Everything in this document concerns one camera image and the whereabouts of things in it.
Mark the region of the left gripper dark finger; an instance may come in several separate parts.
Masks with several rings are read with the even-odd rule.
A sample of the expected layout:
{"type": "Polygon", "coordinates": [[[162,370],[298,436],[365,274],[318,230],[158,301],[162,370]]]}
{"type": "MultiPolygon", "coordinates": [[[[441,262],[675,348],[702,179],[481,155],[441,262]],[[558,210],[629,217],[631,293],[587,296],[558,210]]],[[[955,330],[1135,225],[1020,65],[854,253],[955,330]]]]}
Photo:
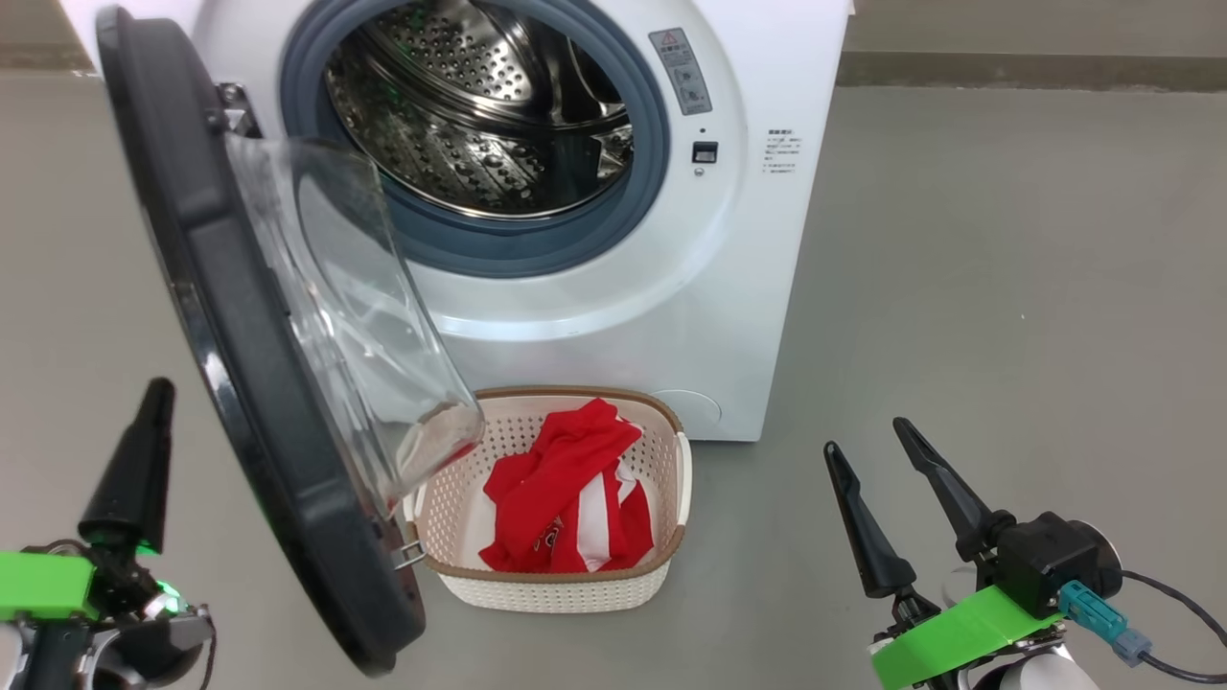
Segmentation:
{"type": "Polygon", "coordinates": [[[164,551],[175,386],[150,379],[79,521],[96,587],[139,582],[137,555],[164,551]]]}

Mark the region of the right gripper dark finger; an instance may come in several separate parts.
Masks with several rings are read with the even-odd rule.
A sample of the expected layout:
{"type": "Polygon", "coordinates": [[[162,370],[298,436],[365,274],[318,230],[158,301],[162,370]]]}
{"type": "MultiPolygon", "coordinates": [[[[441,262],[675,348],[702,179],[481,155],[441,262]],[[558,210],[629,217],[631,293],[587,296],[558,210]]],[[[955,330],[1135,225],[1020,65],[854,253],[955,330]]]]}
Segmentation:
{"type": "Polygon", "coordinates": [[[864,501],[863,483],[840,446],[834,441],[825,443],[823,457],[865,595],[892,600],[894,632],[907,632],[937,616],[937,604],[917,593],[914,568],[894,551],[864,501]]]}
{"type": "Polygon", "coordinates": [[[909,419],[894,417],[892,428],[912,467],[933,486],[939,506],[955,529],[957,554],[964,564],[975,567],[975,589],[994,584],[1000,537],[1017,525],[1016,514],[987,507],[909,419]]]}

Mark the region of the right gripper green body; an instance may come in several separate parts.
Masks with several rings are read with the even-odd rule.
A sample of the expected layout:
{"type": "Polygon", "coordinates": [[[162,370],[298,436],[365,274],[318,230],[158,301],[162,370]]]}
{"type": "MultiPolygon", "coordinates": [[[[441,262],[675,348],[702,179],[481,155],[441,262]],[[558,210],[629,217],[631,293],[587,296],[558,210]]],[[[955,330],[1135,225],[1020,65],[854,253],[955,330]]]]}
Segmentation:
{"type": "Polygon", "coordinates": [[[908,690],[998,654],[1061,619],[1061,611],[1031,616],[998,586],[987,586],[935,616],[890,630],[890,642],[871,651],[872,672],[882,690],[908,690]]]}

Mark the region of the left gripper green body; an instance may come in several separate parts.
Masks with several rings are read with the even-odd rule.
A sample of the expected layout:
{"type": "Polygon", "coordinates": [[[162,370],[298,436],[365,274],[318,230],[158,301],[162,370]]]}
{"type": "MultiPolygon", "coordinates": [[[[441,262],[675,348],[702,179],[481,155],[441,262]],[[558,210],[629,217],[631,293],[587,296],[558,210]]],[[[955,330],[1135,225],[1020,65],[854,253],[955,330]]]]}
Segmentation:
{"type": "Polygon", "coordinates": [[[72,540],[0,551],[0,622],[144,619],[160,595],[133,556],[72,540]]]}

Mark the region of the black round glass washer door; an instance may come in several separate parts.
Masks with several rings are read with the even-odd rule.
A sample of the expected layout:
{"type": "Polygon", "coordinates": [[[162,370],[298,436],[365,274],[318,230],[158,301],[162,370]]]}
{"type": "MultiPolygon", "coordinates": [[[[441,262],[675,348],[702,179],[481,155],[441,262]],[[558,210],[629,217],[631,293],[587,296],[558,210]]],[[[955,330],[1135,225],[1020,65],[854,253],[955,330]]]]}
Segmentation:
{"type": "Polygon", "coordinates": [[[220,426],[319,618],[364,676],[425,634],[402,508],[485,415],[417,292],[367,153],[234,131],[174,18],[106,6],[97,64],[220,426]]]}

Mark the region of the red garment white trim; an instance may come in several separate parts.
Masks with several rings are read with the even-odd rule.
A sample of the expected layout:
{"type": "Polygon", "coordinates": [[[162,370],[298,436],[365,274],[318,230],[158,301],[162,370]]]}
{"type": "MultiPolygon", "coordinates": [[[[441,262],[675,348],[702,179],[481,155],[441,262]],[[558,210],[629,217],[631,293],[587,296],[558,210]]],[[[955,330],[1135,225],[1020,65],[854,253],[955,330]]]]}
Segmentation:
{"type": "Polygon", "coordinates": [[[551,413],[530,449],[503,457],[485,484],[494,502],[494,541],[479,551],[490,568],[546,573],[536,541],[584,485],[623,460],[640,440],[640,427],[604,399],[551,413]]]}

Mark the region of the white front-load washing machine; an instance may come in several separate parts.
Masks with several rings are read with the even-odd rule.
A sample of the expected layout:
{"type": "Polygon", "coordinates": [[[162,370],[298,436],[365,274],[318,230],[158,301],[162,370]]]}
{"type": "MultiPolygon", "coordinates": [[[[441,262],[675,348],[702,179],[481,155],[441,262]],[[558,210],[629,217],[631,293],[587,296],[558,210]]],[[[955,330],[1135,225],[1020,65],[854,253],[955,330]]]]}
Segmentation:
{"type": "MultiPolygon", "coordinates": [[[[174,18],[213,83],[242,83],[266,138],[282,122],[282,54],[312,0],[56,0],[97,61],[94,18],[121,6],[174,18]]],[[[534,384],[696,390],[721,441],[761,437],[853,0],[596,0],[656,76],[671,149],[656,204],[627,239],[564,271],[476,277],[400,248],[456,371],[472,389],[534,384]],[[652,32],[681,27],[710,95],[683,115],[652,32]],[[802,138],[798,173],[764,174],[771,129],[802,138]],[[720,144],[694,165],[696,141],[720,144]]]]}

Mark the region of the cream perforated laundry basket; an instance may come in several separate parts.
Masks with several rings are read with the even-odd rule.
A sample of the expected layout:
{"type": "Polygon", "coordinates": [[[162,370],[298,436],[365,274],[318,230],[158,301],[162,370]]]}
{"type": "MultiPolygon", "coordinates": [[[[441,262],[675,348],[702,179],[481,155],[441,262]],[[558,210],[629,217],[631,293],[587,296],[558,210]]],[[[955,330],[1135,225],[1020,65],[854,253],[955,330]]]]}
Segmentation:
{"type": "Polygon", "coordinates": [[[636,390],[601,387],[503,387],[479,390],[485,436],[472,453],[439,471],[405,503],[422,564],[456,598],[483,609],[521,614],[605,614],[643,607],[661,589],[683,541],[691,511],[693,468],[683,424],[665,401],[636,390]],[[494,502],[483,484],[499,457],[528,451],[551,413],[591,399],[617,406],[640,427],[626,451],[650,512],[653,549],[632,568],[588,575],[513,575],[488,568],[479,550],[494,538],[494,502]]]}

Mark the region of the metal door hinge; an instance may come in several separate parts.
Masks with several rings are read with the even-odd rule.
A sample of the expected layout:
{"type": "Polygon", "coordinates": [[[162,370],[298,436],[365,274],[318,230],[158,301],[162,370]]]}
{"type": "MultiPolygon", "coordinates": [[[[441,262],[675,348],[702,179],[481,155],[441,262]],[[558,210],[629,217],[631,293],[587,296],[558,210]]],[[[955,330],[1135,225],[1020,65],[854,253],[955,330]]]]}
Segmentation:
{"type": "Polygon", "coordinates": [[[263,139],[263,128],[244,86],[237,82],[218,82],[216,88],[218,88],[220,103],[226,113],[228,131],[240,138],[263,139]]]}

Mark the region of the grey rubber door gasket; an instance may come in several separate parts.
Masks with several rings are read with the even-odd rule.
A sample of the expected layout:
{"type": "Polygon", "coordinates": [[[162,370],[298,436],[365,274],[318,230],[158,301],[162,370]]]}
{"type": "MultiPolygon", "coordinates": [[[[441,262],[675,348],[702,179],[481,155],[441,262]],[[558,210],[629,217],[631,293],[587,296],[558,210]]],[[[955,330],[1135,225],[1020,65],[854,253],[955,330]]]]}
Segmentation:
{"type": "MultiPolygon", "coordinates": [[[[356,152],[330,101],[329,58],[360,25],[413,0],[312,0],[282,54],[279,101],[290,135],[320,138],[356,152]]],[[[413,195],[382,176],[396,241],[412,262],[476,277],[533,277],[564,271],[614,249],[656,204],[671,149],[669,114],[649,61],[596,0],[477,0],[528,14],[571,36],[614,80],[631,126],[632,167],[596,200],[547,219],[479,219],[413,195]]]]}

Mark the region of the round white filter cover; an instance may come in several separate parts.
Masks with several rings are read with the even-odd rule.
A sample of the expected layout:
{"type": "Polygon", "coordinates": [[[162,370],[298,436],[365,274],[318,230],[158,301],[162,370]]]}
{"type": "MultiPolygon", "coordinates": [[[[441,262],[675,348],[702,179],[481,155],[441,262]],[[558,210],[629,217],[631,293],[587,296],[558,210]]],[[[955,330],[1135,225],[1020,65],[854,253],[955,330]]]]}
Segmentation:
{"type": "Polygon", "coordinates": [[[683,432],[699,441],[721,441],[723,411],[718,401],[696,390],[665,389],[654,390],[652,397],[669,406],[681,425],[683,432]]]}

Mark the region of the small printed text label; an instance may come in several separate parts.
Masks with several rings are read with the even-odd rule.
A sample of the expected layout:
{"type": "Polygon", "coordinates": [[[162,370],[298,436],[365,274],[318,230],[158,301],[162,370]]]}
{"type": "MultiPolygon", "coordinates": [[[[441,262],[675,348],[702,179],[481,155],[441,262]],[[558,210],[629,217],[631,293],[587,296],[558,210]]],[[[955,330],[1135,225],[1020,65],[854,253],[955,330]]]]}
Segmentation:
{"type": "Polygon", "coordinates": [[[802,160],[802,138],[791,129],[768,130],[761,156],[764,174],[798,173],[802,160]]]}

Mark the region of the steel perforated washer drum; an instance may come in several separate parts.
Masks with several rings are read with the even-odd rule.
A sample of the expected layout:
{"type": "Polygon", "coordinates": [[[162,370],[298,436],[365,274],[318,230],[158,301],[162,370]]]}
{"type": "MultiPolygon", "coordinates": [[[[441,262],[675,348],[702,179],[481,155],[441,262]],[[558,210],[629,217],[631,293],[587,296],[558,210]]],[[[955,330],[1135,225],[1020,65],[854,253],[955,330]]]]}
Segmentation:
{"type": "Polygon", "coordinates": [[[413,196],[479,219],[547,219],[631,169],[614,80],[571,36],[477,0],[413,0],[368,18],[325,70],[357,149],[413,196]]]}

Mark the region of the grey warning sticker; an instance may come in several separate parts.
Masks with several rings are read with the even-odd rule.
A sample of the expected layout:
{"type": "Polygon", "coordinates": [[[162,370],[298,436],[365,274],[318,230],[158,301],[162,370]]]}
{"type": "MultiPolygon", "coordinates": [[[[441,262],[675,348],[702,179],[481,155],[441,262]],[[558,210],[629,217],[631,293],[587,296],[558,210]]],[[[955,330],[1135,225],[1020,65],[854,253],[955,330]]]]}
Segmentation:
{"type": "Polygon", "coordinates": [[[699,61],[681,27],[652,32],[650,44],[666,71],[683,115],[710,112],[710,95],[699,61]]]}

